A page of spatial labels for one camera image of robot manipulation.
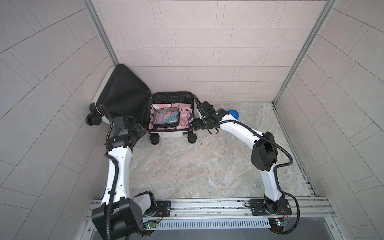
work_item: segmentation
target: gray tile wall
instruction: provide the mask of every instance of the gray tile wall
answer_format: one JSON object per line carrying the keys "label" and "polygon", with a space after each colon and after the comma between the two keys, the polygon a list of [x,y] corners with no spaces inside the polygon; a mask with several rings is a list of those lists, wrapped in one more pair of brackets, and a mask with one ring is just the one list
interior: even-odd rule
{"label": "gray tile wall", "polygon": [[119,62],[152,92],[271,102],[325,1],[92,3]]}
{"label": "gray tile wall", "polygon": [[277,104],[350,240],[384,239],[384,1],[339,0]]}
{"label": "gray tile wall", "polygon": [[106,181],[106,128],[84,120],[112,63],[81,0],[0,15],[0,238],[69,240]]}

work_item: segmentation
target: marble floor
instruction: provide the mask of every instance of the marble floor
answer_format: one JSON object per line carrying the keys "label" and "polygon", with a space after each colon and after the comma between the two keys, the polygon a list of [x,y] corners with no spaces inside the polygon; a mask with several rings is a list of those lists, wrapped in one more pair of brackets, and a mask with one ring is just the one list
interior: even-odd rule
{"label": "marble floor", "polygon": [[[291,153],[273,107],[269,103],[216,103],[215,109],[235,109],[239,121],[261,132],[271,132],[276,143]],[[195,131],[197,141],[161,138],[152,145],[149,134],[133,148],[129,184],[131,196],[151,190],[156,198],[262,197],[259,170],[250,162],[251,149],[220,129],[216,135]],[[288,162],[279,151],[278,163]],[[278,169],[281,188],[295,196],[309,196],[296,162]]]}

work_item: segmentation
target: folded clothes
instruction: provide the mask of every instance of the folded clothes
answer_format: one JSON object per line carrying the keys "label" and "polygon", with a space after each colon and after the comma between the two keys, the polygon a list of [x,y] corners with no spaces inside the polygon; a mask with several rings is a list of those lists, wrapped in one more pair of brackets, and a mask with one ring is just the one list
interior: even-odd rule
{"label": "folded clothes", "polygon": [[[176,127],[166,127],[166,128],[154,128],[153,127],[153,114],[155,109],[161,108],[178,108],[180,111],[180,119],[179,124]],[[172,130],[172,129],[186,129],[192,126],[193,124],[193,109],[191,109],[191,104],[186,103],[161,103],[161,104],[152,104],[151,106],[151,120],[149,122],[148,129],[156,129],[156,130]]]}

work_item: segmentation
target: suitcase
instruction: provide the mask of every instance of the suitcase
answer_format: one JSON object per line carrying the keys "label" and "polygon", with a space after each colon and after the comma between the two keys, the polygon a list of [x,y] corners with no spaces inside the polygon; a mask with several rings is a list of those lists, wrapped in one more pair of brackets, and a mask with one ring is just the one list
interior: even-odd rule
{"label": "suitcase", "polygon": [[89,106],[91,113],[86,117],[88,125],[100,125],[102,121],[109,124],[108,119],[98,109],[101,103],[108,108],[112,117],[132,116],[135,122],[150,133],[150,140],[154,145],[159,143],[161,137],[182,137],[185,134],[188,135],[190,143],[196,142],[197,137],[193,133],[195,119],[192,126],[186,129],[148,129],[152,103],[187,103],[194,109],[193,94],[158,92],[151,95],[148,86],[124,64],[118,64],[108,70]]}

